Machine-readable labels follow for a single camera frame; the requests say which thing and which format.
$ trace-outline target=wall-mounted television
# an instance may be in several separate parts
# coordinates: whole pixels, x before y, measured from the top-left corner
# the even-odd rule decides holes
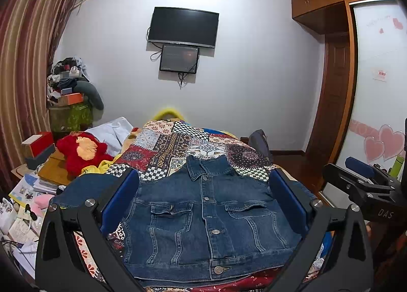
[[[218,21],[218,13],[155,7],[148,41],[215,48]]]

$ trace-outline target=stuffed animal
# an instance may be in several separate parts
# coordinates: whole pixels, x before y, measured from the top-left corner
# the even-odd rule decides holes
[[[113,156],[106,153],[107,144],[87,132],[68,135],[58,140],[56,147],[65,155],[66,170],[72,176],[79,176],[87,166],[99,166],[102,160],[113,160]]]

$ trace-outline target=pile of clothes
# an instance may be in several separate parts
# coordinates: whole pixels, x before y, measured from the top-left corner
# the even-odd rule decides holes
[[[52,67],[47,84],[47,97],[51,105],[80,103],[85,95],[94,108],[103,110],[103,101],[86,77],[85,68],[77,57],[66,58]]]

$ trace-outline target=striped curtain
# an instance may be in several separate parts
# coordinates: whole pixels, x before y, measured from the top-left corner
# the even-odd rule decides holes
[[[75,0],[7,0],[0,11],[0,191],[24,162],[21,142],[49,131],[46,77]]]

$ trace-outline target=baseboard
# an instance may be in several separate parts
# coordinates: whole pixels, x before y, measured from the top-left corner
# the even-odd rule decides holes
[[[301,155],[304,156],[305,152],[303,150],[271,150],[273,155]]]

